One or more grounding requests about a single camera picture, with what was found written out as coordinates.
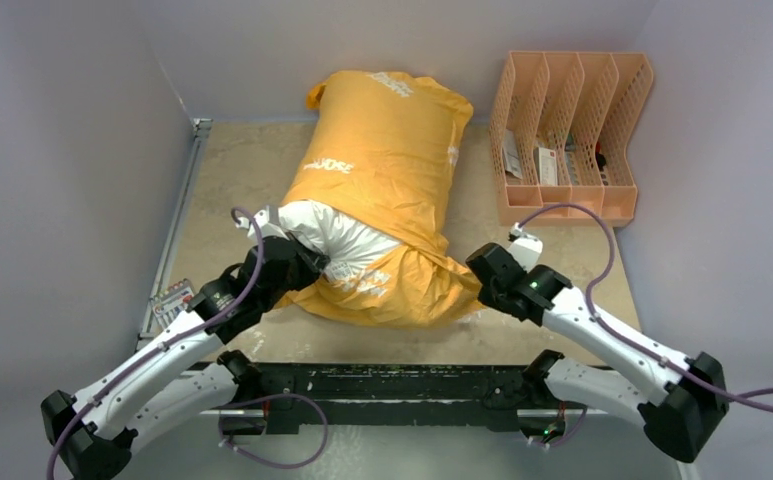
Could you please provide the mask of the white pillow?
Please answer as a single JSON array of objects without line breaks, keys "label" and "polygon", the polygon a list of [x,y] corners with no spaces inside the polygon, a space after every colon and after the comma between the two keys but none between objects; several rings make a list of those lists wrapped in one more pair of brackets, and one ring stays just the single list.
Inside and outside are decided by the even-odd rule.
[{"label": "white pillow", "polygon": [[362,291],[380,296],[392,275],[376,263],[401,243],[326,204],[294,201],[279,209],[288,238],[329,257],[324,275],[343,291]]}]

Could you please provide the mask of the orange cartoon pillowcase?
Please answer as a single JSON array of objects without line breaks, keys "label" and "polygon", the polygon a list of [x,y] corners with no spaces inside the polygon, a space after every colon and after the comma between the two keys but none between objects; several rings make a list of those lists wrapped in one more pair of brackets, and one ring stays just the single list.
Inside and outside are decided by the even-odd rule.
[{"label": "orange cartoon pillowcase", "polygon": [[380,296],[343,291],[323,272],[287,301],[367,327],[438,327],[477,311],[479,281],[443,233],[472,104],[430,77],[361,70],[331,74],[306,103],[319,118],[281,206],[323,203],[401,245],[376,263],[392,275]]}]

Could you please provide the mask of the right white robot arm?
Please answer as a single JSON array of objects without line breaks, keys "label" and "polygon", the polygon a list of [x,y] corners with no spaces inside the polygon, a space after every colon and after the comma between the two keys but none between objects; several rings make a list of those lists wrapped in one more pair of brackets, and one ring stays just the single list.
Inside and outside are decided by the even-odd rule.
[{"label": "right white robot arm", "polygon": [[467,259],[486,307],[566,337],[603,361],[590,367],[553,350],[523,372],[526,399],[538,407],[574,402],[642,429],[672,459],[692,463],[729,411],[714,393],[726,386],[722,364],[661,345],[609,312],[587,306],[585,294],[547,265],[519,262],[488,243]]}]

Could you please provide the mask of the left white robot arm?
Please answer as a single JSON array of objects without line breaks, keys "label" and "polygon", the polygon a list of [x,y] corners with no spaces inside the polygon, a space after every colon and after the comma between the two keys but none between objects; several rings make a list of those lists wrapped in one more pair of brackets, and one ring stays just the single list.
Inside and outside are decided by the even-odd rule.
[{"label": "left white robot arm", "polygon": [[206,410],[302,400],[265,380],[238,350],[222,352],[193,376],[186,372],[257,325],[285,294],[314,284],[328,263],[326,254],[290,234],[260,239],[120,366],[74,393],[49,394],[40,404],[51,445],[46,478],[62,463],[74,479],[113,479],[158,436]]}]

